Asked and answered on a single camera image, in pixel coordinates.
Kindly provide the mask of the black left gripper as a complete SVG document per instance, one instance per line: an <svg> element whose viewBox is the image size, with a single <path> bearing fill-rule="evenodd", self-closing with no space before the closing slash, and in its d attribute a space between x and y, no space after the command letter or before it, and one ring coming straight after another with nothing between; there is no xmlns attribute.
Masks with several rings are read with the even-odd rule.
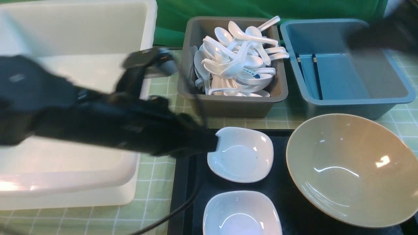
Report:
<svg viewBox="0 0 418 235"><path fill-rule="evenodd" d="M113 103L127 109L124 128L137 133L139 143L148 147L147 153L182 158L217 150L218 137L208 130L208 118L194 85L168 50L152 47L133 52L121 65L124 73L113 92ZM148 100L140 99L142 83L151 67L166 75L178 73L194 98L202 124L188 114L170 111L167 98L154 96Z"/></svg>

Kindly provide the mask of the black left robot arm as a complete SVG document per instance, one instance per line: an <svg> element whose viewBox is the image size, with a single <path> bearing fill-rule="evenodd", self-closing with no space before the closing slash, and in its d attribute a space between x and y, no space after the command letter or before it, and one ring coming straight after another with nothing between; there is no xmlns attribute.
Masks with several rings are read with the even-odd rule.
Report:
<svg viewBox="0 0 418 235"><path fill-rule="evenodd" d="M16 146L35 135L175 159L217 150L218 136L208 130L203 104L188 79L184 82L202 124L189 114L172 112L167 98L140 99L149 68L185 76L166 49L129 54L112 93L76 86L24 55L2 55L0 65L2 146Z"/></svg>

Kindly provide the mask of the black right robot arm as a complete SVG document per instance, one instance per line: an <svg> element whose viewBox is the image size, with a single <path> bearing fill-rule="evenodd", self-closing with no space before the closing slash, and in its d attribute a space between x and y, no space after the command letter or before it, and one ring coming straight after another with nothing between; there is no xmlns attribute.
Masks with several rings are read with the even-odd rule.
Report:
<svg viewBox="0 0 418 235"><path fill-rule="evenodd" d="M385 18L346 36L351 50L393 50L408 55L418 52L418 3L404 0Z"/></svg>

